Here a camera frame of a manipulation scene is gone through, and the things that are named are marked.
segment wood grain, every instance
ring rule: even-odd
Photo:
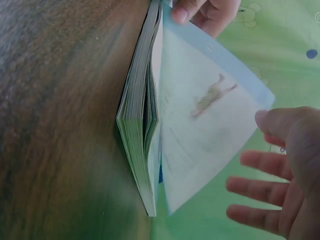
[[[0,239],[146,240],[115,116],[150,0],[0,0]]]

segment fingernail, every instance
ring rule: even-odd
[[[267,113],[268,113],[267,110],[259,110],[255,113],[254,119],[259,128],[261,127]]]
[[[175,20],[179,24],[183,24],[186,21],[188,15],[188,12],[182,7],[177,7],[172,11],[173,20]]]

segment finger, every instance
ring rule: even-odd
[[[260,110],[255,114],[255,122],[264,134],[285,142],[292,127],[314,111],[311,107]]]
[[[293,179],[287,156],[283,154],[249,150],[241,154],[240,163],[288,181]]]
[[[288,187],[288,183],[251,180],[234,176],[229,177],[225,185],[229,192],[279,207],[284,204]]]
[[[226,210],[226,215],[237,223],[262,229],[273,234],[279,234],[279,210],[265,210],[242,205],[231,205]]]
[[[200,12],[207,20],[201,29],[216,38],[236,16],[239,6],[233,2],[238,2],[238,0],[205,2],[200,8]]]
[[[191,22],[196,25],[198,28],[202,28],[202,26],[204,25],[204,23],[207,21],[207,19],[205,18],[205,16],[198,11],[193,18],[191,19]]]
[[[180,0],[175,4],[172,18],[178,24],[187,23],[200,9],[206,0]]]
[[[279,138],[277,137],[274,137],[274,136],[270,136],[270,135],[264,135],[264,140],[269,143],[269,144],[272,144],[272,145],[276,145],[280,148],[286,148],[286,143],[283,142],[282,140],[280,140]]]

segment cartoon print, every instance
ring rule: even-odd
[[[261,10],[261,6],[258,3],[250,3],[248,7],[240,7],[238,13],[233,20],[235,23],[243,23],[247,28],[253,28],[257,25],[256,13]]]
[[[270,145],[269,152],[276,153],[276,154],[284,154],[284,155],[287,154],[286,149],[284,147],[276,146],[273,144]]]
[[[318,55],[318,51],[316,49],[310,49],[306,51],[305,54],[308,59],[314,59]]]
[[[259,68],[255,67],[255,66],[252,66],[249,68],[265,85],[268,85],[269,81],[267,79],[262,78],[261,71]]]
[[[219,85],[224,81],[224,79],[225,77],[220,73],[219,80],[208,88],[206,95],[202,97],[200,100],[198,100],[197,98],[195,99],[196,108],[191,113],[191,115],[195,119],[198,118],[201,114],[203,114],[212,105],[213,102],[219,100],[224,95],[238,87],[238,84],[235,84],[232,87],[220,90]]]

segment drawing of figure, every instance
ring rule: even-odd
[[[220,73],[219,80],[209,87],[206,95],[202,97],[199,101],[198,99],[195,99],[196,108],[191,113],[191,115],[195,119],[202,115],[212,105],[212,103],[221,99],[224,95],[238,87],[238,84],[235,84],[232,87],[229,87],[224,90],[219,89],[219,85],[224,81],[224,79],[225,77]]]

